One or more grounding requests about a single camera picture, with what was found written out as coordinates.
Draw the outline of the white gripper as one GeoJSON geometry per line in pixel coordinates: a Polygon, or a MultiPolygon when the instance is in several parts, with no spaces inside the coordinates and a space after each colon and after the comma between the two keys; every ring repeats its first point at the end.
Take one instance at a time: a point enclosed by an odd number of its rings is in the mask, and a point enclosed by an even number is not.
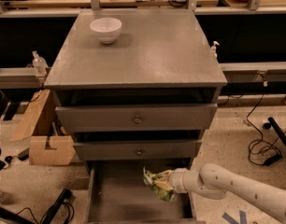
{"type": "Polygon", "coordinates": [[[184,177],[188,172],[185,168],[178,168],[174,171],[165,170],[158,174],[159,177],[168,177],[167,180],[155,180],[154,183],[160,189],[170,191],[171,189],[176,193],[187,193],[188,190],[185,187],[184,177]]]}

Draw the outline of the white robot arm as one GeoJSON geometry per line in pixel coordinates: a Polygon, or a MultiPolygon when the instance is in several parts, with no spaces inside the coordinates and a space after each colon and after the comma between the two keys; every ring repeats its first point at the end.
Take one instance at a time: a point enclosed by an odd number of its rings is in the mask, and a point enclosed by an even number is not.
{"type": "Polygon", "coordinates": [[[272,218],[286,224],[286,190],[237,175],[217,164],[204,164],[199,171],[178,168],[157,175],[153,183],[176,193],[194,192],[209,199],[223,199],[231,192],[272,218]]]}

